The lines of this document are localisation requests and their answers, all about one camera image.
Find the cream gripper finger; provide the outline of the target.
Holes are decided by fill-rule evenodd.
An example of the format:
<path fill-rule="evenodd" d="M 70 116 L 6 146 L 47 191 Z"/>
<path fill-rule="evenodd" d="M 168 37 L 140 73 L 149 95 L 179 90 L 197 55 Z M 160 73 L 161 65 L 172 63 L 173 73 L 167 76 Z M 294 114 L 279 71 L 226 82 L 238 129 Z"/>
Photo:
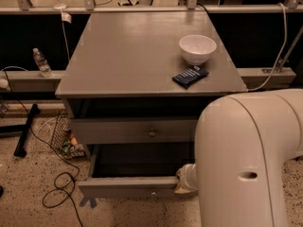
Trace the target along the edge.
<path fill-rule="evenodd" d="M 184 170 L 180 168 L 176 172 L 176 176 L 178 178 L 178 184 L 176 185 L 174 189 L 175 194 L 186 194 L 189 192 L 189 190 L 184 186 L 185 183 L 185 176 L 184 176 Z"/>

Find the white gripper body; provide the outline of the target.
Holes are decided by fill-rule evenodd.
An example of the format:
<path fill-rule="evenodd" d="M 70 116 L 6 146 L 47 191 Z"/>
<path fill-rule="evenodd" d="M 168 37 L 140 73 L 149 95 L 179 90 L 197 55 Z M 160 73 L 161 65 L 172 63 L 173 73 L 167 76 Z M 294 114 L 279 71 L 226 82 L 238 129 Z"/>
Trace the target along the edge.
<path fill-rule="evenodd" d="M 198 189 L 195 164 L 184 165 L 184 167 L 183 167 L 183 187 L 187 192 L 194 192 Z"/>

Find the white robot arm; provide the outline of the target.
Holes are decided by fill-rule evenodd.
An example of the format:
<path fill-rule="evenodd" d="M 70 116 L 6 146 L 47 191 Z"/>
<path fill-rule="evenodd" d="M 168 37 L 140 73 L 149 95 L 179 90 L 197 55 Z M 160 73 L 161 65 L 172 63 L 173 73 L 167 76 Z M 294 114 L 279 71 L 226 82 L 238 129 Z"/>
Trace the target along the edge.
<path fill-rule="evenodd" d="M 213 101 L 198 119 L 194 147 L 177 189 L 198 192 L 202 227 L 288 227 L 282 167 L 302 154 L 302 89 Z"/>

